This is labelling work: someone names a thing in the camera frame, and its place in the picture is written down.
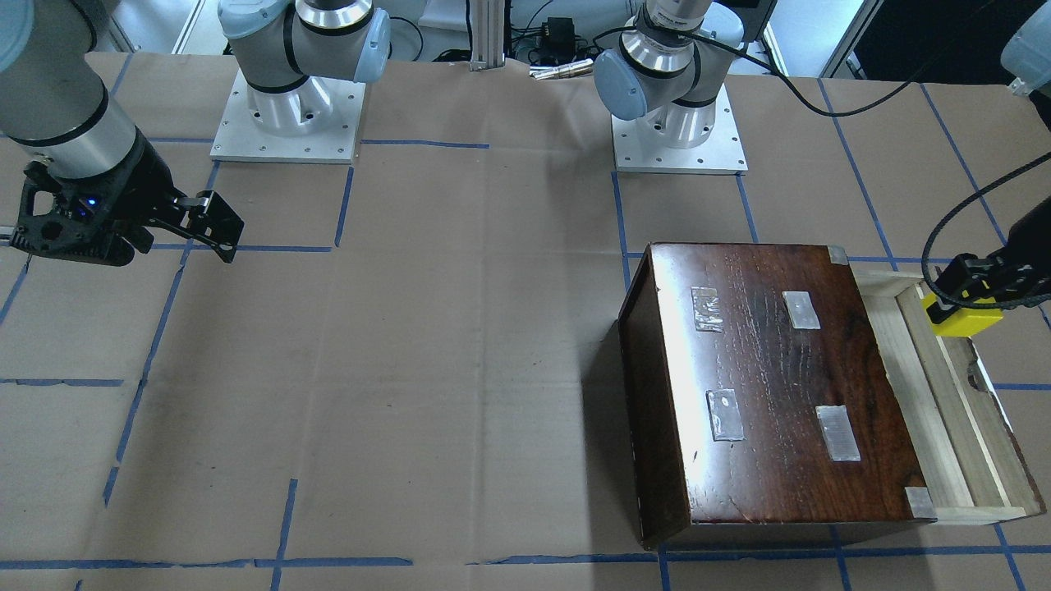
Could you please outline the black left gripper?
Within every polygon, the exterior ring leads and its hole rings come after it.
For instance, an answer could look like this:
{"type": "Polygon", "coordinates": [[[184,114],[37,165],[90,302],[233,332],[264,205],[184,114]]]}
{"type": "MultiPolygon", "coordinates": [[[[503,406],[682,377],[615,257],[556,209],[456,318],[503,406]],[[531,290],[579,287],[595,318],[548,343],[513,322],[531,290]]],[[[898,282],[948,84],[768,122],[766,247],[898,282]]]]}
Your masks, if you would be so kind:
{"type": "Polygon", "coordinates": [[[994,254],[957,254],[930,285],[934,303],[930,311],[1035,307],[1050,291],[1050,199],[1046,198],[1015,222],[1006,245],[994,254]],[[978,304],[990,295],[992,304],[978,304]]]}

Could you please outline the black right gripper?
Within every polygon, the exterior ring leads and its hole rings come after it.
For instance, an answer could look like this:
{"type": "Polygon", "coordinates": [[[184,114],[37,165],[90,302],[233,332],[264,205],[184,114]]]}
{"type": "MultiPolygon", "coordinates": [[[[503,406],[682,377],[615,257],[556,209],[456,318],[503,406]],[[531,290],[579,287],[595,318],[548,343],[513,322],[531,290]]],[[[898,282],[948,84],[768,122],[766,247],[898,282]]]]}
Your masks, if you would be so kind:
{"type": "Polygon", "coordinates": [[[143,133],[108,172],[60,178],[56,165],[34,158],[24,168],[19,216],[11,246],[35,257],[108,266],[150,251],[162,228],[207,245],[225,263],[236,257],[245,223],[214,190],[188,197],[177,190],[168,165],[143,133]]]}

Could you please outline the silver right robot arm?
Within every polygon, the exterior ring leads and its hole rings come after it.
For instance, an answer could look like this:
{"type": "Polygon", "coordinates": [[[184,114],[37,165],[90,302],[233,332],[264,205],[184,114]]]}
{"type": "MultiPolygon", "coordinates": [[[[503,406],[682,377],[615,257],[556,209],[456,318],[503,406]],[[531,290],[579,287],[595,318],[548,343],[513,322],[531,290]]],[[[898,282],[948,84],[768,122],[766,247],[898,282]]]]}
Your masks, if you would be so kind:
{"type": "MultiPolygon", "coordinates": [[[[244,223],[218,192],[188,197],[84,59],[112,1],[4,1],[2,131],[30,155],[16,250],[127,265],[153,228],[199,241],[229,263],[244,223]]],[[[331,113],[320,79],[382,77],[389,15],[370,1],[222,1],[218,19],[267,133],[307,131],[331,113]]]]}

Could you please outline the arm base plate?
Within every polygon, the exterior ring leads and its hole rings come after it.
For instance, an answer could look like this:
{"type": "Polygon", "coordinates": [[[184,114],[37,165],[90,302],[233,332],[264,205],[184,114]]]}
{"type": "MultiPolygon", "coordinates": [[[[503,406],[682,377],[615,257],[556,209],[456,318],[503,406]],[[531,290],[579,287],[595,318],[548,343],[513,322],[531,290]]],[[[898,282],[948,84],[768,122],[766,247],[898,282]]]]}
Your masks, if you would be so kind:
{"type": "Polygon", "coordinates": [[[211,158],[241,163],[352,165],[364,83],[310,77],[286,93],[249,86],[239,72],[218,124],[211,158]]]}
{"type": "Polygon", "coordinates": [[[746,151],[725,86],[702,108],[672,103],[645,117],[612,117],[617,171],[638,174],[740,175],[746,151]]]}

